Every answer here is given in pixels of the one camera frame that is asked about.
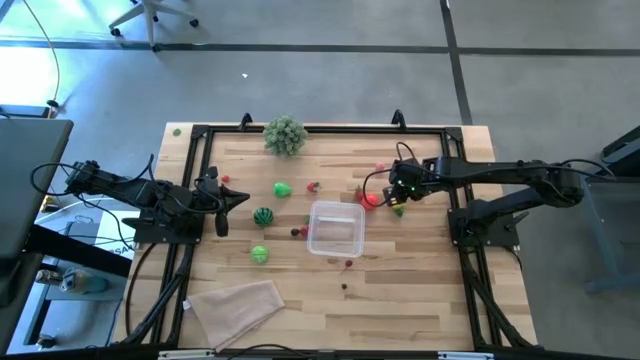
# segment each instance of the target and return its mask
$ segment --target concrete floor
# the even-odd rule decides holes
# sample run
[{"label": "concrete floor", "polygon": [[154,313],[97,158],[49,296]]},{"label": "concrete floor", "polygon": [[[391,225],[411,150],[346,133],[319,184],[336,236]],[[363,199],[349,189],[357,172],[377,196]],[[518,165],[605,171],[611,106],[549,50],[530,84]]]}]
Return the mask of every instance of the concrete floor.
[{"label": "concrete floor", "polygon": [[[65,41],[112,41],[106,26],[130,6],[125,0],[30,3],[52,38]],[[167,3],[201,20],[192,29],[161,16],[157,38],[167,43],[447,44],[438,0]],[[632,0],[450,4],[460,46],[640,46],[633,15],[640,3]],[[41,39],[32,24],[18,1],[0,22],[0,39]],[[126,41],[145,40],[141,18],[121,29]],[[461,124],[448,54],[68,49],[58,56],[58,99],[65,104],[59,117],[75,122],[63,160],[96,159],[123,174],[157,152],[168,121],[237,122],[250,112],[258,121],[291,113],[306,122],[387,123],[401,108],[412,124]],[[55,67],[48,49],[0,48],[0,61],[0,103],[40,105],[51,96]],[[465,55],[461,66],[473,123],[490,127],[498,160],[596,158],[603,145],[638,125],[639,57]],[[63,188],[61,177],[54,186]],[[540,208],[519,225],[538,339],[553,350],[640,358],[640,291],[583,290],[603,271],[585,219],[580,208]],[[47,319],[51,326],[56,321]]]}]

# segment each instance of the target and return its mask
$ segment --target wooden table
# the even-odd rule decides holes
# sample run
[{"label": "wooden table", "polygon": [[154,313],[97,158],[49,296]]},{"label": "wooden table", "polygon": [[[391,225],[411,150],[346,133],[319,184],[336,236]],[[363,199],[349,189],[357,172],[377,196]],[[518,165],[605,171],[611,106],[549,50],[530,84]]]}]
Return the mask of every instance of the wooden table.
[{"label": "wooden table", "polygon": [[[156,169],[158,179],[180,184],[192,125],[167,124]],[[174,136],[175,129],[182,135]],[[466,126],[463,134],[470,161],[495,160],[487,127]],[[230,213],[226,238],[215,235],[214,217],[207,217],[202,242],[196,247],[189,294],[271,279],[286,304],[231,348],[260,343],[341,350],[473,348],[460,261],[450,244],[446,223],[446,193],[407,203],[402,218],[387,207],[368,213],[364,254],[354,259],[347,271],[343,271],[344,259],[312,255],[303,237],[290,234],[291,228],[303,224],[314,201],[353,201],[354,189],[375,164],[389,165],[397,157],[395,143],[400,140],[411,146],[419,159],[441,155],[438,138],[429,135],[310,134],[299,157],[283,160],[264,150],[261,134],[215,135],[210,164],[218,166],[221,175],[231,177],[230,188],[250,193],[251,199]],[[196,159],[201,158],[202,148],[199,146]],[[198,171],[196,160],[194,177]],[[275,181],[289,183],[293,195],[285,199],[273,196]],[[316,194],[306,190],[312,181],[322,185]],[[371,179],[368,189],[379,194],[384,186],[388,186],[387,178],[381,176]],[[476,198],[492,199],[501,196],[502,189],[475,185],[474,193]],[[265,229],[255,225],[252,217],[253,211],[263,206],[275,214],[273,225]],[[249,250],[255,245],[269,248],[266,264],[251,262]],[[167,248],[157,246],[141,267],[131,301],[134,327],[158,296]],[[141,252],[136,253],[134,265]],[[516,259],[503,249],[487,248],[487,262],[497,303],[521,334],[535,343]],[[479,310],[483,334],[489,339],[484,306]],[[163,340],[172,312],[170,303]],[[122,313],[115,340],[124,337]],[[208,347],[191,310],[185,312],[179,345]]]}]

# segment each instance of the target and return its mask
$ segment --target red ball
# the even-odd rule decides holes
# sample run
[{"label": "red ball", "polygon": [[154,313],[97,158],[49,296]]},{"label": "red ball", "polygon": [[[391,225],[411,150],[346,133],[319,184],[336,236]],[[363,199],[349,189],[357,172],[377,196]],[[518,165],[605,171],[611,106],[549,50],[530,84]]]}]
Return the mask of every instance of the red ball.
[{"label": "red ball", "polygon": [[371,211],[375,209],[375,205],[378,205],[378,197],[375,194],[367,194],[366,199],[362,198],[362,201],[360,201],[360,205],[362,205],[365,210]]}]

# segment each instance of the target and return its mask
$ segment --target towel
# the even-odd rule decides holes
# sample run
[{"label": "towel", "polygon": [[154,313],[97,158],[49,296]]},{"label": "towel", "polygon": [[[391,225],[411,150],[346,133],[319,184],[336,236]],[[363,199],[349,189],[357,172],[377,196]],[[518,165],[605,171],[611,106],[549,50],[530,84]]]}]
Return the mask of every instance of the towel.
[{"label": "towel", "polygon": [[212,349],[221,351],[284,307],[272,280],[188,296]]}]

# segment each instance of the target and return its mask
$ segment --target clear plastic container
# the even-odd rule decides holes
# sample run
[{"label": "clear plastic container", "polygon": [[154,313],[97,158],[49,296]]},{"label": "clear plastic container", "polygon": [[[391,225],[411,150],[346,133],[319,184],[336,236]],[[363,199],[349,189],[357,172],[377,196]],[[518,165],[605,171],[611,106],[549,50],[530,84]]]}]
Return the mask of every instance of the clear plastic container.
[{"label": "clear plastic container", "polygon": [[316,201],[311,206],[307,249],[312,254],[356,258],[364,251],[364,208]]}]

